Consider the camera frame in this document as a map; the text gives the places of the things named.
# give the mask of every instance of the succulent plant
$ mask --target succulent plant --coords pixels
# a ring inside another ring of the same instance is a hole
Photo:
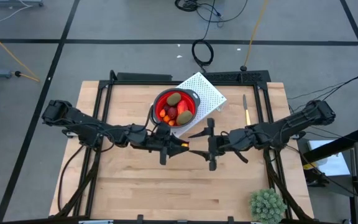
[[[252,218],[263,224],[278,224],[287,209],[283,199],[274,189],[263,189],[252,193],[249,203]]]

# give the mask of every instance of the wooden table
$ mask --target wooden table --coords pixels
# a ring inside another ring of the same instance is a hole
[[[82,112],[93,113],[98,82],[83,82],[76,107]],[[144,124],[150,104],[161,91],[172,86],[114,85],[107,123],[127,125]],[[242,95],[247,97],[251,123],[257,123],[257,110],[253,88],[250,86],[217,86],[227,98],[223,112],[212,112],[215,133],[241,128],[246,125]],[[268,83],[274,120],[290,114],[282,83]],[[263,93],[260,91],[264,120],[267,120]],[[101,113],[104,102],[101,102]],[[182,139],[206,127],[203,120],[190,129]],[[207,137],[190,141],[192,150],[208,150]],[[103,149],[111,143],[104,141]],[[296,147],[295,141],[289,145]],[[69,139],[62,162],[79,148],[78,139]],[[83,163],[83,150],[68,166],[62,188],[62,205],[78,186]],[[101,156],[91,218],[133,220],[143,214],[146,220],[215,220],[224,221],[233,216],[236,221],[252,221],[249,209],[250,193],[269,187],[262,151],[250,149],[243,152],[249,163],[245,164],[233,153],[218,159],[218,168],[211,172],[208,163],[192,153],[183,153],[159,164],[159,153],[148,153],[115,147]],[[292,150],[281,152],[288,191],[297,203],[313,217],[308,189],[299,155]],[[83,202],[88,193],[83,194]],[[84,214],[82,203],[80,214]],[[50,214],[56,214],[57,190]]]

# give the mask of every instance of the white perforated board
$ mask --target white perforated board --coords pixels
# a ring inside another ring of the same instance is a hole
[[[196,92],[200,97],[200,105],[198,106],[196,117],[192,122],[182,128],[172,129],[172,133],[176,137],[180,137],[215,109],[220,111],[221,106],[227,100],[200,72],[185,80],[177,88]]]

